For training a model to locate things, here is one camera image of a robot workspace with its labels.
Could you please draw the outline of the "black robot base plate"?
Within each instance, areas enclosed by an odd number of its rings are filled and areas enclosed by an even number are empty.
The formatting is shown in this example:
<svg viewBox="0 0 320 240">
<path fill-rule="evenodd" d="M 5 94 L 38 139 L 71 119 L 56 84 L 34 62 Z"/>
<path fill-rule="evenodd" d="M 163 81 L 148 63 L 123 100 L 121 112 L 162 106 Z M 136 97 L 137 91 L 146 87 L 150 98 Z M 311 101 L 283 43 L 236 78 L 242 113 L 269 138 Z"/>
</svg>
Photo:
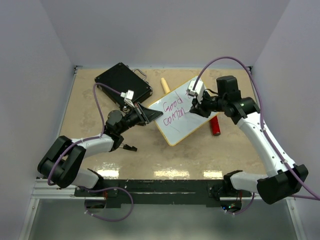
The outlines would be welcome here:
<svg viewBox="0 0 320 240">
<path fill-rule="evenodd" d="M 101 200 L 106 208 L 120 208 L 122 205 L 204 205 L 209 208 L 236 202 L 241 206 L 240 197 L 251 197 L 245 190 L 226 192 L 222 179 L 105 179 L 93 190 L 77 187 L 74 195 L 83 197 L 90 206 L 94 200 Z"/>
</svg>

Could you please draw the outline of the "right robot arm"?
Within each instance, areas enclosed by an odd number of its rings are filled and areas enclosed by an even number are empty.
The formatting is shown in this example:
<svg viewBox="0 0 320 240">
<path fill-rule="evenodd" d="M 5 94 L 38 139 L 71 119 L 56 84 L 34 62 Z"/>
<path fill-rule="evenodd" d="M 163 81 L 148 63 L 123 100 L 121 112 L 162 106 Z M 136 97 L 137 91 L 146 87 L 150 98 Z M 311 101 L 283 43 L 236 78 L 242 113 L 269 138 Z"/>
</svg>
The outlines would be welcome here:
<svg viewBox="0 0 320 240">
<path fill-rule="evenodd" d="M 309 172 L 290 158 L 261 119 L 261 110 L 251 97 L 242 97 L 237 79 L 232 76 L 216 80 L 217 92 L 205 88 L 197 77 L 191 80 L 187 94 L 193 97 L 190 113 L 208 118 L 222 112 L 246 135 L 263 162 L 266 175 L 235 170 L 223 177 L 223 192 L 230 197 L 239 191 L 259 194 L 269 205 L 300 191 Z"/>
</svg>

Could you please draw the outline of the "yellow framed whiteboard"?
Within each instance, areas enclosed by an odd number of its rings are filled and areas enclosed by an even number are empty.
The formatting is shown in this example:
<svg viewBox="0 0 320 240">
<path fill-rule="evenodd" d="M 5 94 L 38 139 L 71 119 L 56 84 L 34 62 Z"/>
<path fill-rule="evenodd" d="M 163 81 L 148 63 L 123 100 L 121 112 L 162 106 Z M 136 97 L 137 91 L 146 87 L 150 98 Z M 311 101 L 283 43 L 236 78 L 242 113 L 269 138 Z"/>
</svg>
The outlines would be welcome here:
<svg viewBox="0 0 320 240">
<path fill-rule="evenodd" d="M 193 98 L 188 95 L 187 89 L 196 79 L 193 77 L 148 106 L 149 109 L 162 112 L 155 124 L 170 146 L 175 146 L 218 115 L 217 112 L 212 112 L 205 118 L 190 113 Z"/>
</svg>

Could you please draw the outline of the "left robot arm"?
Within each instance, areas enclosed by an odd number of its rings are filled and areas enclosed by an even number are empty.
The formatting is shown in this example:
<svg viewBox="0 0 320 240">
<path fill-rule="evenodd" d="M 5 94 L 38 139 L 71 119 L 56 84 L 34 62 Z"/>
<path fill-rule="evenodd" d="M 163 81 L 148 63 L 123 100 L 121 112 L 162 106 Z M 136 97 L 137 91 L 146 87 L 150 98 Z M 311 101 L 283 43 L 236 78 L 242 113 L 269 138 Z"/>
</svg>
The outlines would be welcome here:
<svg viewBox="0 0 320 240">
<path fill-rule="evenodd" d="M 124 141 L 122 133 L 136 125 L 145 126 L 162 115 L 162 111 L 144 107 L 139 102 L 126 114 L 113 110 L 98 135 L 79 139 L 59 136 L 39 162 L 37 171 L 47 178 L 50 186 L 85 187 L 92 196 L 99 196 L 104 190 L 102 177 L 93 170 L 82 169 L 83 160 L 117 150 Z"/>
</svg>

